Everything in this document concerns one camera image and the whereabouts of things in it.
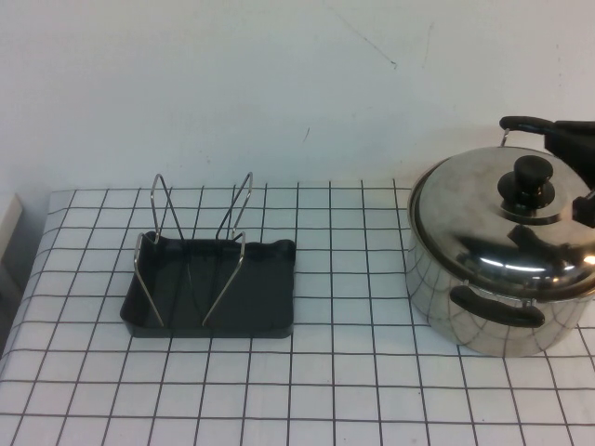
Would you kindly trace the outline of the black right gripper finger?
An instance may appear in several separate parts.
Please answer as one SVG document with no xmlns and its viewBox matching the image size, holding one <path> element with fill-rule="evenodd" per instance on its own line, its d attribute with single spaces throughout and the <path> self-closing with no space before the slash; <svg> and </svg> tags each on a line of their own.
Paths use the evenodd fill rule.
<svg viewBox="0 0 595 446">
<path fill-rule="evenodd" d="M 555 121 L 544 137 L 545 149 L 561 159 L 594 157 L 593 121 Z"/>
<path fill-rule="evenodd" d="M 573 221 L 595 221 L 595 190 L 586 196 L 579 196 L 572 203 Z"/>
</svg>

